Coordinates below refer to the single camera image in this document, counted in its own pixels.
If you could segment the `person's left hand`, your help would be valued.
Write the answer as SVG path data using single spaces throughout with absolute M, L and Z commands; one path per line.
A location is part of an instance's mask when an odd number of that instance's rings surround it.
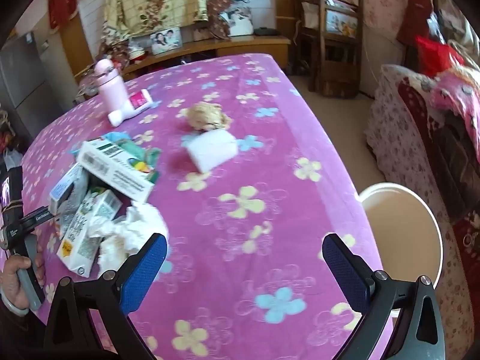
M 37 271 L 36 277 L 38 283 L 43 287 L 45 283 L 45 266 L 42 254 L 42 247 L 37 244 L 37 254 L 32 261 L 29 258 L 13 254 L 5 261 L 3 271 L 1 272 L 1 289 L 6 299 L 17 309 L 26 310 L 30 308 L 30 302 L 20 283 L 17 272 L 21 269 L 28 269 L 34 263 Z

